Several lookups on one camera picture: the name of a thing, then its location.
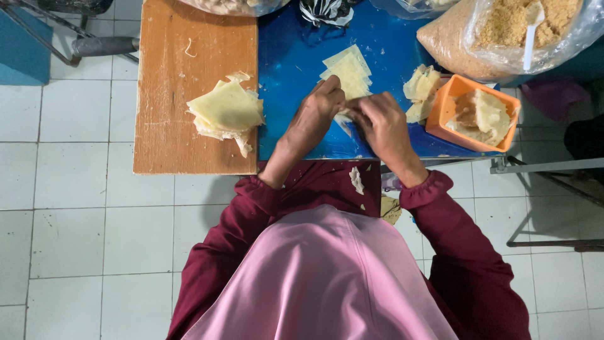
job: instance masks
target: hand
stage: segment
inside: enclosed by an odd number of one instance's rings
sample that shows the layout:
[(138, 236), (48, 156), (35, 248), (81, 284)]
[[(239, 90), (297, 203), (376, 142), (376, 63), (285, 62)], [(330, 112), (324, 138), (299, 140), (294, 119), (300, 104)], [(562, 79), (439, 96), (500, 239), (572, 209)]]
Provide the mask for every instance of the hand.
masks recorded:
[(330, 76), (321, 80), (302, 100), (279, 142), (296, 158), (302, 159), (323, 139), (333, 117), (344, 109), (344, 105), (339, 78)]
[(361, 127), (373, 152), (408, 188), (422, 184), (428, 171), (411, 147), (407, 119), (389, 92), (349, 101), (349, 116)]
[(319, 144), (333, 117), (344, 106), (344, 92), (337, 76), (318, 82), (302, 100), (259, 179), (274, 189), (281, 189), (294, 165)]

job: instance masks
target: elastic cuff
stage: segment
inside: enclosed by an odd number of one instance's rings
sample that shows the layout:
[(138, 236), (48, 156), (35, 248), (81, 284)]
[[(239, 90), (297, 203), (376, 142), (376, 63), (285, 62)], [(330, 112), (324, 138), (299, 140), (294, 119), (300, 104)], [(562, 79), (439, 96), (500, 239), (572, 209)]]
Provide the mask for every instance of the elastic cuff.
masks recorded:
[(281, 190), (275, 190), (258, 176), (244, 177), (235, 184), (235, 192), (246, 197), (270, 216), (277, 216), (281, 206)]
[(430, 171), (428, 178), (422, 184), (411, 189), (403, 187), (399, 196), (400, 206), (409, 210), (426, 205), (451, 188), (453, 188), (453, 181), (449, 176), (440, 171)]

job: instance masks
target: orange container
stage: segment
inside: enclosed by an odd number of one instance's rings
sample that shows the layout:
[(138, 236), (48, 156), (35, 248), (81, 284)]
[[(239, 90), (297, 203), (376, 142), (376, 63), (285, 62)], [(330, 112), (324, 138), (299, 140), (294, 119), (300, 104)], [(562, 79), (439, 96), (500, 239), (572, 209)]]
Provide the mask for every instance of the orange container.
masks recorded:
[[(508, 130), (505, 138), (503, 138), (501, 143), (499, 143), (497, 146), (490, 146), (479, 142), (478, 140), (462, 135), (459, 132), (453, 131), (445, 126), (445, 124), (447, 124), (447, 122), (451, 120), (453, 116), (455, 116), (454, 98), (476, 89), (483, 90), (484, 92), (497, 97), (497, 99), (505, 104), (507, 108), (506, 113), (508, 116), (510, 116), (510, 123), (512, 127)], [(483, 84), (477, 83), (473, 80), (454, 74), (451, 79), (436, 92), (434, 106), (432, 107), (430, 116), (428, 116), (428, 120), (426, 121), (426, 132), (451, 143), (461, 145), (470, 150), (479, 152), (506, 152), (510, 148), (510, 143), (512, 142), (512, 137), (514, 136), (514, 131), (516, 130), (519, 112), (520, 100), (497, 90), (493, 90), (492, 88), (484, 86)]]

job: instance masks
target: white plastic spoon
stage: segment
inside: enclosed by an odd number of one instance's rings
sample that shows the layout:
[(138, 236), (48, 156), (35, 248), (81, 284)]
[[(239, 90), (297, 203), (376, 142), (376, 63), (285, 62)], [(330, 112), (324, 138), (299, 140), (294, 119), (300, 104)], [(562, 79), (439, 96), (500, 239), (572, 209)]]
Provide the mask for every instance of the white plastic spoon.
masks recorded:
[(527, 39), (524, 44), (524, 70), (530, 69), (533, 56), (533, 45), (535, 44), (535, 30), (545, 20), (545, 11), (541, 1), (535, 1), (527, 7)]

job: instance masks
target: person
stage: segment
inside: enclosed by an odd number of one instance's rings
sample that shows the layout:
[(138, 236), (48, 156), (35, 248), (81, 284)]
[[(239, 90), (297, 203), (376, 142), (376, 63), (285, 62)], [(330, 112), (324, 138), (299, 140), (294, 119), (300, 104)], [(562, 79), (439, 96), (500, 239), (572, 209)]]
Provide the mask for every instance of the person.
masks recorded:
[[(301, 162), (345, 107), (404, 186), (400, 205), (436, 252), (429, 280), (379, 219), (379, 163)], [(510, 265), (452, 184), (414, 153), (390, 93), (346, 102), (336, 76), (319, 82), (192, 248), (167, 339), (530, 339)]]

